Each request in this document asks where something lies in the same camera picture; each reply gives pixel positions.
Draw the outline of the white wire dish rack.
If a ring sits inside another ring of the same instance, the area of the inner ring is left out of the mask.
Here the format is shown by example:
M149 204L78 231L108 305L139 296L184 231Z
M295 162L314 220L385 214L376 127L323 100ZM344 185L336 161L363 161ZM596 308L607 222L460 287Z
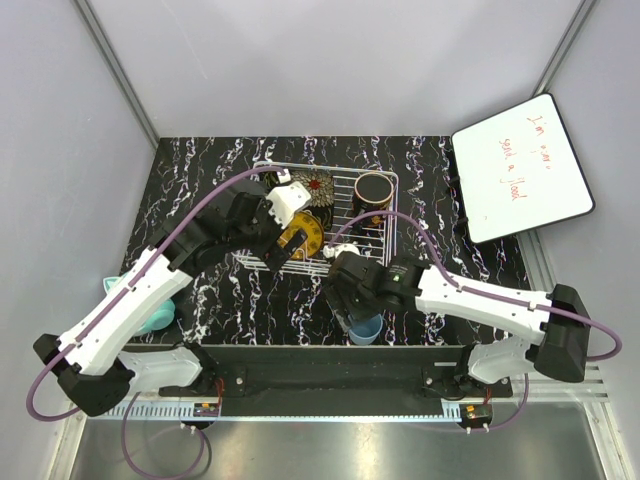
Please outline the white wire dish rack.
M349 243L355 245L361 255L376 259L383 265L388 264L396 253L397 220L383 219L380 216L360 220L353 225L348 222L355 218L352 211L352 195L356 179L365 173L365 169L346 168L338 166L314 166L296 163L278 162L283 169L318 169L328 171L334 178L335 205L333 225L328 232L324 232L322 249L307 260L292 260L291 258L281 267L284 274L325 277L330 268L330 261L324 257L323 248L335 240L338 245Z

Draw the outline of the light blue plastic cup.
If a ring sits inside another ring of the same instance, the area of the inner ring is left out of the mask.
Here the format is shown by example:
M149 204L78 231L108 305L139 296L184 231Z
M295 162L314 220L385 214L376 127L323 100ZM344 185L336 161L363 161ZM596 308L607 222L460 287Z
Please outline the light blue plastic cup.
M358 346L368 346L377 341L384 319L381 315L371 317L369 320L355 324L349 331L350 341Z

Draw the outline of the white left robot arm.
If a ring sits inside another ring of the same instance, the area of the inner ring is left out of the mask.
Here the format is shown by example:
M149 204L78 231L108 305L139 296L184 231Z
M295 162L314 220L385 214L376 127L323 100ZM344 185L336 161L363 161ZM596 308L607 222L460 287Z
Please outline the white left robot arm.
M201 347L186 343L147 353L124 348L166 301L227 254L249 250L278 271L305 236L297 233L285 246L278 240L310 202L299 182L267 190L242 174L216 187L180 223L163 225L83 320L59 336L44 334L35 341L43 371L54 373L76 410L89 417L106 413L130 393L215 391L217 363Z

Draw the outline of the yellow patterned plate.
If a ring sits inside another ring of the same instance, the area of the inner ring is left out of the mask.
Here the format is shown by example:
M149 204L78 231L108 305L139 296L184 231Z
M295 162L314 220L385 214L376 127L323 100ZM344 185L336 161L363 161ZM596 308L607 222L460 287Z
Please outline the yellow patterned plate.
M293 238L298 230L302 230L306 238L292 254L292 260L307 260L316 255L324 244L324 229L320 221L307 211L299 212L278 239L278 245L285 245Z

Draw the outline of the black floral square plate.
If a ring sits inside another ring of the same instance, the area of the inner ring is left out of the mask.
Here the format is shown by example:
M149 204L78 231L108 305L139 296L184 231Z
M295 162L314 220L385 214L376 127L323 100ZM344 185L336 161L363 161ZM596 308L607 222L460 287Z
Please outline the black floral square plate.
M335 205L334 178L328 172L318 169L286 169L285 175L270 171L260 173L258 177L267 194L274 188L288 188L298 182L310 196L309 203L300 212L312 215L328 232L333 225Z

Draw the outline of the red black lacquer bowl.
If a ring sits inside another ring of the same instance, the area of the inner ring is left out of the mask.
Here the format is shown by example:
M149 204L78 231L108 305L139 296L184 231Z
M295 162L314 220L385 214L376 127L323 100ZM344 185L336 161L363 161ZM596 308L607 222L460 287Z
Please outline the red black lacquer bowl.
M360 175L355 181L352 195L353 216L387 210L393 195L394 185L387 176L379 172Z

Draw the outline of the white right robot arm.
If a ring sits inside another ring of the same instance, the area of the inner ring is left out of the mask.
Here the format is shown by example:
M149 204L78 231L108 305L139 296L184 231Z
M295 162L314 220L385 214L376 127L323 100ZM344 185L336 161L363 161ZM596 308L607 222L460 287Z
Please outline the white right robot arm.
M382 265L353 244L323 252L330 261L324 292L345 331L388 311L453 316L508 333L505 340L462 354L453 375L463 395L476 396L505 377L532 371L565 383L585 377L589 316L570 286L558 284L549 293L511 289L408 257Z

